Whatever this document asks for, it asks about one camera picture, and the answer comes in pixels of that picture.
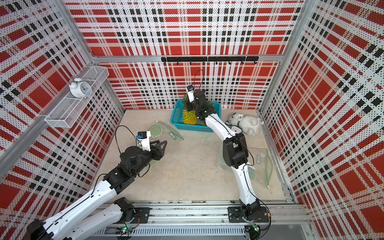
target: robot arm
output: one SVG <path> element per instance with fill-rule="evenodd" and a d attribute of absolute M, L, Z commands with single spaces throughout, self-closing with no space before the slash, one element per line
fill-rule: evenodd
<path fill-rule="evenodd" d="M 113 223 L 111 221 L 116 220 L 118 216 L 120 216 L 120 218 L 123 216 L 125 221 L 132 219 L 134 215 L 128 214 L 127 216 L 127 211 L 133 212 L 133 205 L 125 198 L 122 198 L 119 199 L 120 201 L 117 200 L 109 207 L 110 212 L 112 211 L 112 213 L 109 212 L 106 215 L 99 213 L 97 216 L 101 217 L 101 219 L 92 216 L 81 222 L 97 207 L 118 195 L 133 183 L 138 173 L 141 172 L 152 159 L 160 160 L 164 156 L 167 141 L 149 142 L 150 136 L 151 133 L 149 131 L 138 132 L 137 139 L 141 142 L 142 148 L 137 146 L 127 148 L 120 154 L 120 163 L 107 173 L 104 176 L 104 179 L 99 182 L 95 188 L 63 211 L 46 219 L 45 222 L 36 219 L 29 224 L 27 227 L 26 240 L 62 240 L 69 234 L 72 236 L 78 235 L 79 239 L 84 239 L 88 236 L 87 233 L 89 231 L 91 231 L 90 234 L 92 234 L 92 231 L 94 232 L 94 230 L 97 229 L 94 226 L 90 226 L 91 224 L 95 224 L 95 220 L 102 221 L 103 223 L 97 223 L 98 226 L 100 225 L 102 227 Z M 119 215 L 113 214 L 118 211 L 121 212 Z M 81 233 L 76 233 L 76 229 L 79 226 L 83 228 L 83 231 Z"/>
<path fill-rule="evenodd" d="M 240 191 L 241 212 L 245 220 L 253 220 L 260 209 L 260 202 L 252 189 L 248 174 L 248 149 L 245 136 L 237 134 L 227 127 L 216 112 L 208 108 L 205 91 L 195 92 L 192 85 L 187 87 L 189 101 L 188 111 L 195 110 L 197 118 L 210 127 L 223 141 L 223 158 L 231 167 Z"/>

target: white plush toy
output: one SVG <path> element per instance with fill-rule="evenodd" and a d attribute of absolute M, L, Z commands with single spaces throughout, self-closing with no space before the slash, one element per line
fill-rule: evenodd
<path fill-rule="evenodd" d="M 244 114 L 234 113 L 229 117 L 229 120 L 226 121 L 225 124 L 232 125 L 232 128 L 234 128 L 232 130 L 234 131 L 237 129 L 235 126 L 237 126 L 248 135 L 256 135 L 259 132 L 263 122 L 257 117 L 244 116 Z"/>

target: alarm clock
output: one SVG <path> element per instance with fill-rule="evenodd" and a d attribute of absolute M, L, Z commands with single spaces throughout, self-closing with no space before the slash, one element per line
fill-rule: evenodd
<path fill-rule="evenodd" d="M 89 97 L 92 94 L 91 86 L 81 78 L 75 78 L 69 87 L 72 95 L 77 98 Z"/>

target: clock face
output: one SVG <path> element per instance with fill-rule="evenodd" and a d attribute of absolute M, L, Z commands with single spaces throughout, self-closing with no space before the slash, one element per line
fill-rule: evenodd
<path fill-rule="evenodd" d="M 80 90 L 86 96 L 89 96 L 92 93 L 91 86 L 88 83 L 84 83 L 84 82 L 81 83 Z"/>

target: red plaid pattern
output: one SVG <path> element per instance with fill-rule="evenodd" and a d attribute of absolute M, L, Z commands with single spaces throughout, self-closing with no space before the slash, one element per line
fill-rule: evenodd
<path fill-rule="evenodd" d="M 384 237 L 383 1 L 317 1 L 265 112 L 324 239 Z"/>
<path fill-rule="evenodd" d="M 281 54 L 303 1 L 72 1 L 96 56 Z"/>
<path fill-rule="evenodd" d="M 103 63 L 109 81 L 126 109 L 173 108 L 186 86 L 199 85 L 206 97 L 222 108 L 258 109 L 277 62 Z"/>
<path fill-rule="evenodd" d="M 47 127 L 0 182 L 1 239 L 22 239 L 90 188 L 122 114 L 97 90 L 72 128 Z"/>
<path fill-rule="evenodd" d="M 0 6 L 0 154 L 88 64 L 54 1 Z M 95 176 L 121 113 L 100 88 L 71 129 L 47 127 L 0 181 L 0 239 L 22 239 L 81 197 Z"/>
<path fill-rule="evenodd" d="M 0 155 L 88 63 L 52 1 L 0 7 Z"/>

